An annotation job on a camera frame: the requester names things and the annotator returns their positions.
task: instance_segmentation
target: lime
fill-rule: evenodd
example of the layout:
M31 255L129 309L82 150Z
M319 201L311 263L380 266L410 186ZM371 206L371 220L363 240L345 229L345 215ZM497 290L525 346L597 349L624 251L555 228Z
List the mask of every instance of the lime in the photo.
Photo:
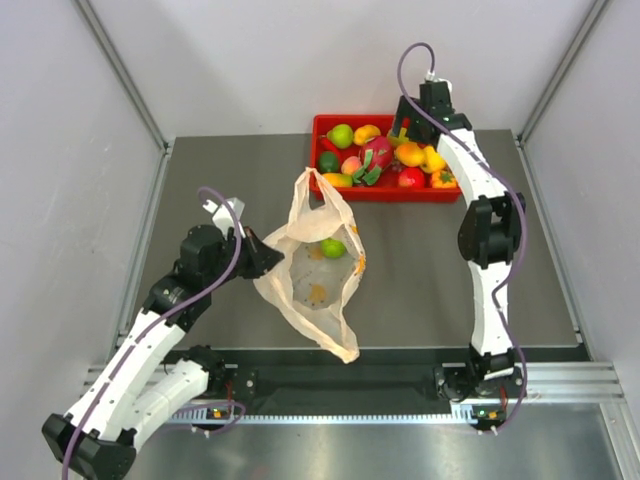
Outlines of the lime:
M340 160L333 152L322 152L318 157L318 171L320 173L338 173Z
M344 255L344 252L347 251L344 243L340 240L334 240L333 238L326 238L320 242L320 248L327 258L340 258Z

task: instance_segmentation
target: white wall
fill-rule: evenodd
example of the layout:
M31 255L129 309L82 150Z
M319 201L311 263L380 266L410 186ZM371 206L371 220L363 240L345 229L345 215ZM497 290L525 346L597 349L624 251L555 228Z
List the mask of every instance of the white wall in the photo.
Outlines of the white wall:
M93 3L167 135L233 135L394 111L398 57L421 40L476 127L518 131L591 0ZM427 58L406 64L416 92Z
M611 3L529 151L591 347L640 425L640 3Z
M72 2L0 2L0 470L59 478L40 433L106 354L159 152Z

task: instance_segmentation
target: robotic arm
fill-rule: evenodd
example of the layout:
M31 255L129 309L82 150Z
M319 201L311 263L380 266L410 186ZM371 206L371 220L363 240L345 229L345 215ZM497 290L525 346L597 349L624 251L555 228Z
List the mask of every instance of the robotic arm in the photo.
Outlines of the robotic arm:
M408 123L407 137L418 143L437 146L458 180L467 204L467 213L458 232L458 248L468 262L473 279L475 326L471 338L466 381L472 388L514 374L515 355L492 293L509 274L518 250L521 225L506 187L478 160L486 164L478 148L471 123L451 104L451 84L427 79L420 86L420 98L412 99L453 135L462 140L473 156L454 139L423 118L403 96L394 119L392 133L400 134ZM518 194L524 209L524 198ZM502 313L507 318L507 288L498 292Z
M239 218L244 205L237 199L229 203ZM203 394L223 396L227 381L224 361L202 346L189 349L166 378L141 395L165 355L211 305L211 295L154 326L158 319L220 278L231 261L235 240L230 213L212 201L204 208L213 215L213 225L189 231L181 243L180 258L172 271L153 285L129 335L102 375L64 415L50 415L42 428L54 456L62 462L72 435L90 411L70 464L88 479L124 478L137 452L180 407ZM239 238L240 256L227 280L259 278L284 258L248 227L241 227ZM101 399L90 410L96 395Z

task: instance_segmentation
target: translucent plastic bag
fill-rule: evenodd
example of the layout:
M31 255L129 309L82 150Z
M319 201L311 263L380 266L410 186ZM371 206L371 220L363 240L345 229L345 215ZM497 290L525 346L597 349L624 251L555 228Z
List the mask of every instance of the translucent plastic bag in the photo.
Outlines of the translucent plastic bag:
M325 202L313 210L309 205L312 175ZM326 258L320 242L327 238L342 242L346 253ZM358 342L342 310L358 288L366 262L353 212L338 191L315 169L307 168L296 181L289 222L264 243L285 258L254 281L260 295L321 348L345 363L358 358Z

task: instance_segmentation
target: fruit basket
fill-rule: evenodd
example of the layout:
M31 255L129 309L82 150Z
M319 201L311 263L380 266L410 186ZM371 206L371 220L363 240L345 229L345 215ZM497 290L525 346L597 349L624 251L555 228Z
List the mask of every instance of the fruit basket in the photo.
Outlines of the fruit basket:
M386 136L393 123L393 115L316 115L313 120L313 137L311 143L311 166L318 167L318 159L323 152L328 151L326 137L336 125L347 124L354 131L365 125L375 125L382 135ZM352 144L345 149L333 148L338 153L340 162L351 156L357 156L361 147ZM372 186L336 187L347 201L361 202L435 202L453 203L461 195L460 188L431 188L429 175L426 175L424 187L401 187L398 185L400 171L396 168L386 168L378 181ZM314 178L311 180L311 191L316 198L322 199L322 193Z

